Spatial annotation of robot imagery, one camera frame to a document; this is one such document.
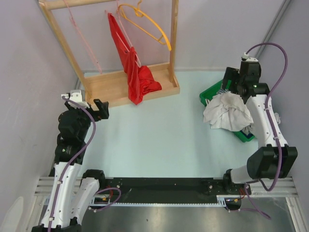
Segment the white tank top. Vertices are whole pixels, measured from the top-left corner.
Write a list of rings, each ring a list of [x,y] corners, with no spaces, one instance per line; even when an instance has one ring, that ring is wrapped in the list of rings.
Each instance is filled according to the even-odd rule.
[[[253,124],[253,118],[240,95],[231,92],[220,93],[207,103],[203,122],[212,129],[240,131]]]

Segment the pink wire hanger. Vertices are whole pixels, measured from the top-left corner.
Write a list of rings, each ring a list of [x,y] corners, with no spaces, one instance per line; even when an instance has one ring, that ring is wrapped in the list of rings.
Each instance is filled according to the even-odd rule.
[[[83,44],[83,46],[84,46],[84,48],[85,48],[85,50],[86,50],[86,52],[87,52],[87,54],[88,54],[88,57],[90,58],[90,60],[92,61],[93,65],[96,67],[96,69],[98,70],[98,72],[99,72],[100,74],[103,74],[102,69],[101,69],[101,66],[100,66],[100,64],[99,64],[99,62],[98,62],[98,60],[97,60],[97,58],[96,58],[96,56],[95,56],[95,54],[94,54],[94,52],[93,52],[91,46],[90,46],[89,43],[87,42],[86,38],[84,37],[83,33],[81,32],[80,28],[78,27],[76,21],[74,20],[74,17],[73,17],[73,14],[72,14],[71,10],[70,10],[70,7],[69,7],[69,5],[68,5],[68,2],[67,2],[66,0],[64,0],[63,2],[65,3],[66,8],[67,8],[68,11],[69,11],[69,14],[70,14],[70,16],[69,16],[70,22],[71,22],[72,26],[75,28],[76,33],[78,34],[79,38],[81,39],[82,44]]]

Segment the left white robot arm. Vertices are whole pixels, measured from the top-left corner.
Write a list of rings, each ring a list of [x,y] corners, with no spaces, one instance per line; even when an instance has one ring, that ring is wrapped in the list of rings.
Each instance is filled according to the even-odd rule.
[[[109,103],[95,99],[97,110],[65,100],[67,111],[58,117],[57,146],[54,159],[54,183],[45,215],[34,232],[80,232],[82,220],[95,193],[102,193],[107,182],[102,170],[87,170],[77,194],[73,189],[81,169],[87,146],[88,129],[109,118]]]

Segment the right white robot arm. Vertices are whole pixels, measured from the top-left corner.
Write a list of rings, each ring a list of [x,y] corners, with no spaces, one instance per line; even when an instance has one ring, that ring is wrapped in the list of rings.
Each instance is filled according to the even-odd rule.
[[[228,67],[225,71],[223,86],[229,84],[232,93],[239,95],[248,108],[258,140],[258,149],[246,162],[246,165],[226,171],[223,189],[234,194],[240,184],[271,179],[271,191],[278,179],[286,178],[294,164],[298,152],[289,146],[284,138],[272,109],[270,90],[266,83],[259,81],[261,65],[255,58],[243,58],[240,68]]]

